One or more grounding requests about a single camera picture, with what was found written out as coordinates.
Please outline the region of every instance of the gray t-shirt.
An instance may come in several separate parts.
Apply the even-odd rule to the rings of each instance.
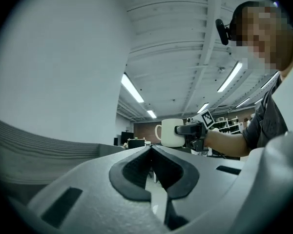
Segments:
[[[273,101],[272,94],[281,83],[280,76],[273,87],[265,94],[261,100],[259,108],[256,110],[250,125],[242,132],[247,146],[252,150],[264,147],[269,140],[279,135],[285,134],[287,125]]]

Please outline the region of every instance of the man's arm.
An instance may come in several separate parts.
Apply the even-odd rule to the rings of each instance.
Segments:
[[[243,157],[250,153],[242,134],[231,135],[208,131],[204,143],[206,146],[231,157]]]
[[[243,131],[242,134],[232,135],[224,134],[216,131],[208,131],[204,143],[212,149],[226,154],[231,157],[243,157],[249,155],[252,149],[257,147],[261,132],[261,122],[265,115],[265,98],[261,101],[257,108],[254,118],[250,125]]]

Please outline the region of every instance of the white wall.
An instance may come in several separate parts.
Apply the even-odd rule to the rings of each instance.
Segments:
[[[132,37],[120,0],[23,0],[0,35],[0,120],[113,144]]]
[[[129,132],[133,133],[133,122],[121,117],[120,115],[116,115],[115,137],[117,137],[117,135],[121,135],[122,132],[126,132],[127,127],[129,128]]]

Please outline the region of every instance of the fluorescent light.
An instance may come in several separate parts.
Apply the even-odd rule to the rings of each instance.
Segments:
[[[259,103],[264,97],[262,97],[261,99],[259,99],[257,102],[255,102],[254,104]]]
[[[225,88],[229,85],[229,83],[233,80],[233,78],[237,75],[237,73],[239,72],[239,70],[242,68],[242,63],[241,62],[237,62],[235,67],[233,68],[233,70],[231,71],[231,73],[229,74],[229,76],[227,77],[227,79],[225,80],[225,82],[221,85],[221,87],[217,90],[217,92],[222,92],[225,90]]]
[[[205,103],[197,113],[199,114],[200,112],[202,112],[208,105],[209,103]]]
[[[133,86],[126,74],[123,74],[122,85],[131,93],[131,95],[136,99],[137,102],[142,103],[144,100],[138,93],[137,89]]]
[[[245,102],[247,102],[248,100],[250,99],[250,97],[249,98],[247,98],[247,99],[245,99],[244,101],[242,101],[237,107],[240,107],[240,106],[242,106]]]
[[[273,78],[275,78],[278,75],[278,71],[273,75],[273,77],[271,77],[268,81],[266,81],[266,83],[264,85],[262,85],[260,88],[263,89],[264,87],[266,87],[269,82],[271,82],[273,80]]]
[[[156,119],[156,115],[153,113],[152,110],[148,110],[147,112],[153,119]]]

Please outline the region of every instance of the sleeve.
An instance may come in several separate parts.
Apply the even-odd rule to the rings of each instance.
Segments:
[[[243,130],[242,135],[246,141],[248,148],[255,149],[259,140],[261,125],[265,115],[265,97],[260,102],[260,106],[256,109],[255,115],[250,125]]]

